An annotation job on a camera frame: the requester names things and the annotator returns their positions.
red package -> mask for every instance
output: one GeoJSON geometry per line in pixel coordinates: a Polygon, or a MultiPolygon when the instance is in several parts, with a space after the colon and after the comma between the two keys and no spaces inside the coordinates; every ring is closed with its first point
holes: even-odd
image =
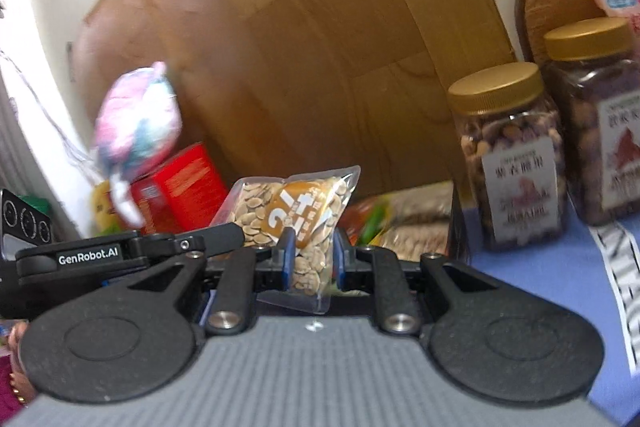
{"type": "Polygon", "coordinates": [[[201,143],[182,150],[135,181],[131,192],[145,217],[148,230],[143,229],[143,233],[208,227],[228,194],[201,143]]]}

gray ribbed surface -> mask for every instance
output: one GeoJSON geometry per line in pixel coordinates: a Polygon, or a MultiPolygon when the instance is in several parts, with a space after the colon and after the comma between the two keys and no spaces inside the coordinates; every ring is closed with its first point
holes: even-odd
{"type": "Polygon", "coordinates": [[[367,319],[261,317],[210,340],[183,377],[138,400],[95,407],[41,397],[11,427],[603,427],[585,401],[496,407],[453,387],[417,342],[367,319]]]}

blue tablecloth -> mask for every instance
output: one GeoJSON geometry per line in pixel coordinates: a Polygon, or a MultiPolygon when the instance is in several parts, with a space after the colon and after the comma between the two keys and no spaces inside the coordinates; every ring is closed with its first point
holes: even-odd
{"type": "MultiPolygon", "coordinates": [[[[467,211],[465,219],[474,267],[569,308],[598,328],[606,354],[589,397],[615,422],[626,425],[640,413],[640,372],[632,374],[635,368],[630,368],[623,334],[627,325],[590,229],[571,207],[567,232],[555,242],[489,253],[482,250],[476,211],[467,211]]],[[[621,220],[620,225],[640,239],[640,216],[621,220]]]]}

wooden floor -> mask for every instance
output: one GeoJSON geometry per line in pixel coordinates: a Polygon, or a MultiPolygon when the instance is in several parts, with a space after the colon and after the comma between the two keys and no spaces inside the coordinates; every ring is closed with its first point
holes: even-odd
{"type": "Polygon", "coordinates": [[[100,0],[74,44],[89,115],[158,59],[227,182],[359,164],[365,196],[466,192],[445,90],[514,58],[493,0],[100,0]]]}

jar with gold lid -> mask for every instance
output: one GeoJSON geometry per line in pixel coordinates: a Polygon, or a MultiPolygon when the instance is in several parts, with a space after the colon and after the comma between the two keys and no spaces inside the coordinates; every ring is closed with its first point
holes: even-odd
{"type": "Polygon", "coordinates": [[[485,247],[503,250],[560,235],[566,207],[562,137],[537,65],[478,71],[453,83],[447,98],[485,247]]]}
{"type": "Polygon", "coordinates": [[[602,225],[640,210],[640,68],[628,21],[589,19],[544,39],[578,216],[602,225]]]}

